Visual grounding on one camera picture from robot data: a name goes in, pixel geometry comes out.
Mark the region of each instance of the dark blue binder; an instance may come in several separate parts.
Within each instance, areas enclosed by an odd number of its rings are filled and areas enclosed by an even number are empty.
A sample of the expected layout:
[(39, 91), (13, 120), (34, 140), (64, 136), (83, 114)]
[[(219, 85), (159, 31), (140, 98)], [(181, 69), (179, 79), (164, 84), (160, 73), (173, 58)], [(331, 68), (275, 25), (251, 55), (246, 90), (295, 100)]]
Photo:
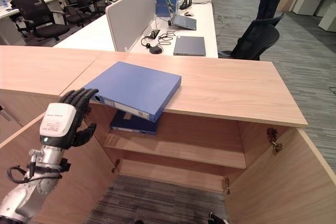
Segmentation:
[(179, 86), (181, 76), (118, 61), (85, 85), (99, 89), (94, 100), (156, 122)]
[(113, 130), (155, 135), (158, 126), (157, 124), (158, 121), (154, 123), (136, 115), (118, 110), (110, 124), (110, 128)]

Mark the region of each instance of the robotic arm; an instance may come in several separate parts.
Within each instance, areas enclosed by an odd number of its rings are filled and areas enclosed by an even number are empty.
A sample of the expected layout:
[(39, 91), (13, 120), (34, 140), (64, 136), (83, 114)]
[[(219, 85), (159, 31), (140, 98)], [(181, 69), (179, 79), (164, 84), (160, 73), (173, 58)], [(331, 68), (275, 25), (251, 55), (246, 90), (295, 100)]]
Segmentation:
[[(67, 172), (70, 165), (63, 158), (65, 150), (72, 146), (86, 144), (96, 130), (90, 124), (85, 130), (78, 127), (90, 112), (89, 101), (98, 89), (72, 90), (58, 103), (51, 103), (40, 125), (40, 150), (30, 150), (28, 171), (14, 166), (8, 169), (7, 176), (18, 184), (0, 205), (0, 224), (28, 223), (37, 216), (47, 196), (55, 190), (61, 173)], [(23, 179), (14, 178), (12, 171), (19, 171)]]

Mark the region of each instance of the open laptop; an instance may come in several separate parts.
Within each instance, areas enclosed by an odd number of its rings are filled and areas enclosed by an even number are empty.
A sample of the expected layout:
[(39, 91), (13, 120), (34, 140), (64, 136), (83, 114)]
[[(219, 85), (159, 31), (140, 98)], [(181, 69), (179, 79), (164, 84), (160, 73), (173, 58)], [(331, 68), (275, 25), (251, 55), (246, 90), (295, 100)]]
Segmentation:
[(173, 55), (205, 56), (204, 37), (178, 36)]
[(193, 18), (184, 17), (182, 15), (177, 15), (174, 12), (174, 5), (172, 0), (166, 0), (169, 14), (170, 22), (172, 26), (179, 26), (190, 30), (196, 30), (196, 20)]

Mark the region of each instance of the wooden countertop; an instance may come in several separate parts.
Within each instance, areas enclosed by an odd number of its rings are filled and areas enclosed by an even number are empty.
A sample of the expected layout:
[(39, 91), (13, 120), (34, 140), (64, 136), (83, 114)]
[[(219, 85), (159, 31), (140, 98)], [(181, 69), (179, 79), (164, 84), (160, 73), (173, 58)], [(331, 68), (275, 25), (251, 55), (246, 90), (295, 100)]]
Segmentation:
[(293, 127), (307, 125), (271, 62), (62, 48), (0, 47), (0, 89), (61, 94), (117, 61), (182, 75), (166, 112)]

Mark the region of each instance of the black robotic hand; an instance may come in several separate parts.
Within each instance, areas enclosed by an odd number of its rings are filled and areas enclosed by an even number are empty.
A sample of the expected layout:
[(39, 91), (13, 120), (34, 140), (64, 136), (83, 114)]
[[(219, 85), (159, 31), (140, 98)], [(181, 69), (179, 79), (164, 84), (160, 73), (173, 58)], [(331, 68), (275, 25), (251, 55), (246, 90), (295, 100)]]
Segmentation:
[(43, 145), (69, 149), (87, 143), (96, 130), (91, 123), (78, 131), (82, 120), (90, 112), (89, 101), (98, 89), (71, 90), (58, 103), (51, 103), (40, 126), (40, 142)]

